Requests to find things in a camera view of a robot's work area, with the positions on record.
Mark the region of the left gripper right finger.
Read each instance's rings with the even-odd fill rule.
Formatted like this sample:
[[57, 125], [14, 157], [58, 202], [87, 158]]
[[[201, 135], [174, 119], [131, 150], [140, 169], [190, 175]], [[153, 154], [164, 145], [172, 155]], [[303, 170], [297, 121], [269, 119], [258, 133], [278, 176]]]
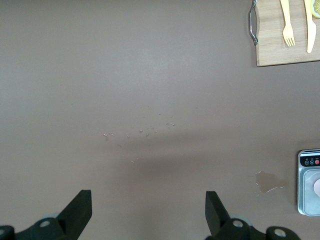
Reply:
[[208, 240], [299, 240], [292, 230], [270, 226], [260, 232], [240, 218], [232, 218], [215, 191], [205, 193], [205, 218], [211, 233]]

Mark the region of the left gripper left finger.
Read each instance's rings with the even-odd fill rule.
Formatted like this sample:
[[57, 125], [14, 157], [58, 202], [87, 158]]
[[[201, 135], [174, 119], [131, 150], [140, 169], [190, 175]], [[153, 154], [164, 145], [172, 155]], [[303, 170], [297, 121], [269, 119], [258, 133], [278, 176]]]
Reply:
[[56, 216], [38, 220], [15, 232], [11, 225], [0, 227], [2, 240], [77, 240], [92, 217], [92, 192], [81, 190]]

